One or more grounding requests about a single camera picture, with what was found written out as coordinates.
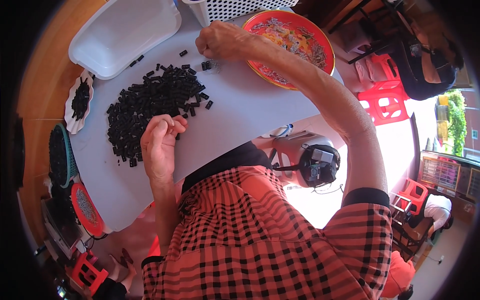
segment round red tray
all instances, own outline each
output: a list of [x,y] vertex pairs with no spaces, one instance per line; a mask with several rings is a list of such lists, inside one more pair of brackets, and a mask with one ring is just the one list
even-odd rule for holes
[[[85,196],[87,197],[88,201],[90,202],[90,204],[92,205],[93,207],[93,210],[95,211],[95,214],[96,214],[96,223],[92,223],[90,222],[86,217],[85,215],[83,214],[82,210],[80,209],[80,207],[78,206],[78,203],[77,203],[77,190],[82,190],[85,194]],[[77,217],[78,217],[78,220],[80,221],[80,223],[85,227],[85,229],[90,232],[92,235],[94,236],[101,236],[103,234],[103,220],[102,218],[100,217],[100,215],[98,214],[98,211],[96,210],[95,208],[95,205],[93,205],[93,202],[92,202],[92,199],[90,198],[90,196],[88,195],[87,193],[87,189],[85,188],[85,186],[81,183],[74,183],[72,185],[72,193],[71,193],[71,196],[72,196],[72,204],[73,204],[73,208],[75,210],[75,213],[77,214]]]
[[[324,67],[324,71],[327,74],[330,74],[330,75],[333,74],[333,70],[335,67],[335,54],[333,52],[332,45],[330,44],[330,41],[325,36],[323,31],[320,28],[318,28],[317,25],[310,22],[308,19],[293,12],[278,11],[278,10],[265,11],[265,12],[258,13],[252,18],[250,18],[249,20],[247,20],[243,24],[242,28],[251,33],[262,34],[264,33],[264,29],[262,28],[255,29],[254,26],[258,25],[259,23],[266,24],[267,21],[271,20],[272,18],[278,19],[278,21],[284,24],[288,23],[288,25],[284,25],[283,27],[284,28],[286,27],[289,30],[293,30],[295,34],[301,34],[301,31],[298,29],[298,27],[303,27],[305,29],[304,32],[311,33],[312,34],[311,36],[310,35],[306,35],[306,36],[308,36],[309,39],[316,40],[320,46],[324,47],[324,52],[326,54],[326,58],[325,58],[326,66]],[[297,88],[289,82],[287,83],[278,82],[278,81],[275,81],[273,76],[264,74],[262,70],[265,71],[269,69],[266,68],[263,64],[259,62],[251,61],[251,60],[247,61],[247,63],[259,76],[261,76],[268,82],[271,82],[277,86],[280,86],[289,90],[297,90]]]

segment gold rim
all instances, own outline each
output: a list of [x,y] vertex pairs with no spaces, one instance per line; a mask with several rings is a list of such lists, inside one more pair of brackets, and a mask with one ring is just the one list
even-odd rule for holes
[[[262,13],[266,13],[266,12],[272,12],[272,10],[270,11],[263,11],[263,12],[259,12],[259,13],[256,13],[255,15],[253,15],[250,19],[248,19],[247,21],[245,21],[242,25],[242,28],[244,29],[245,28],[245,25],[250,22],[254,17],[258,16],[259,14],[262,14]],[[313,26],[315,26],[318,30],[320,30],[320,32],[324,35],[325,39],[327,40],[328,42],[328,45],[330,46],[330,49],[332,51],[332,54],[333,54],[333,68],[332,68],[332,71],[330,72],[330,76],[333,76],[333,72],[335,71],[335,52],[333,51],[333,47],[332,47],[332,44],[330,43],[330,40],[327,38],[326,34],[323,32],[322,29],[320,29],[317,25],[315,25],[315,23],[313,23],[312,21],[310,21],[309,19],[305,18],[304,16],[301,16],[299,14],[296,14],[294,12],[288,12],[288,11],[278,11],[278,12],[287,12],[287,13],[292,13],[292,14],[295,14],[303,19],[305,19],[305,21],[309,22],[310,24],[312,24]],[[271,80],[270,78],[268,78],[265,74],[257,71],[254,66],[252,65],[252,63],[250,63],[249,60],[247,60],[247,65],[255,72],[257,73],[260,77],[262,77],[263,79],[267,80],[268,82],[270,82],[271,84],[274,84],[276,86],[280,86],[280,87],[283,87],[287,90],[293,90],[293,91],[298,91],[297,88],[292,88],[292,87],[288,87],[288,86],[285,86],[285,85],[282,85],[282,84],[279,84],[273,80]]]

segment short black hair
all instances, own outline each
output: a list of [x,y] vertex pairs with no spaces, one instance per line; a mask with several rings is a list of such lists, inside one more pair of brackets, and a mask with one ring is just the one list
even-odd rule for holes
[[450,216],[450,218],[448,219],[448,222],[445,223],[444,225],[444,229],[450,229],[452,225],[453,225],[453,216]]
[[409,300],[410,297],[412,297],[412,295],[413,295],[413,285],[410,285],[408,290],[403,291],[398,295],[397,299],[398,300]]
[[462,52],[460,51],[460,48],[458,48],[458,45],[455,44],[452,40],[448,39],[445,34],[444,38],[448,42],[448,48],[455,53],[455,58],[454,58],[454,65],[457,67],[459,70],[463,69],[465,62],[463,60],[463,55]]

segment person in orange shirt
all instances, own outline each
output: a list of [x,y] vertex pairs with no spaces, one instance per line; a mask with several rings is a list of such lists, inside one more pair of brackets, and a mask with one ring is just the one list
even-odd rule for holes
[[405,262],[400,252],[393,251],[390,259],[390,271],[381,297],[393,298],[398,295],[398,300],[408,300],[413,295],[413,285],[410,284],[415,276],[415,268],[411,260]]

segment white perforated basket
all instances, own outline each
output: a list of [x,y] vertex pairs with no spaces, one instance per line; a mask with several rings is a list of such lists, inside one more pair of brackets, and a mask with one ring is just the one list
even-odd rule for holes
[[202,27],[215,20],[227,21],[253,12],[295,6],[298,0],[182,0],[188,4]]

